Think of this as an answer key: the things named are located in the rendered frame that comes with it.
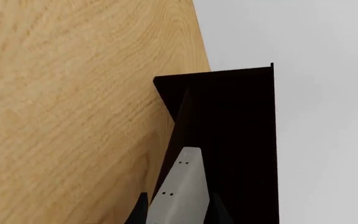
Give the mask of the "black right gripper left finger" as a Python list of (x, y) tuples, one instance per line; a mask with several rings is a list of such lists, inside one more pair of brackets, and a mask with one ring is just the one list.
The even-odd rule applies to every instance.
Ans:
[(125, 224), (146, 224), (148, 208), (148, 195), (146, 192), (142, 192)]

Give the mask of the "black angular support frame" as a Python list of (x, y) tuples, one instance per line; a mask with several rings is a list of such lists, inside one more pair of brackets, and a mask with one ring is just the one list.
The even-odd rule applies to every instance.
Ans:
[(155, 188), (183, 147), (198, 147), (209, 195), (219, 195), (233, 224), (280, 224), (273, 67), (153, 83), (174, 122)]

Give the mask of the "pale grey flat plate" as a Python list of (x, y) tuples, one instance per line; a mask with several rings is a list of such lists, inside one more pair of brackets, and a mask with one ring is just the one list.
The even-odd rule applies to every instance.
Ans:
[(208, 205), (201, 149), (184, 147), (150, 204), (146, 224), (203, 224)]

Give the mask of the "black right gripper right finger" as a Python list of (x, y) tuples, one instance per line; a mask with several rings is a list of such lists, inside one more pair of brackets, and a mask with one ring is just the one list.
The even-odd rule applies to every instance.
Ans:
[(218, 194), (211, 194), (204, 224), (233, 224)]

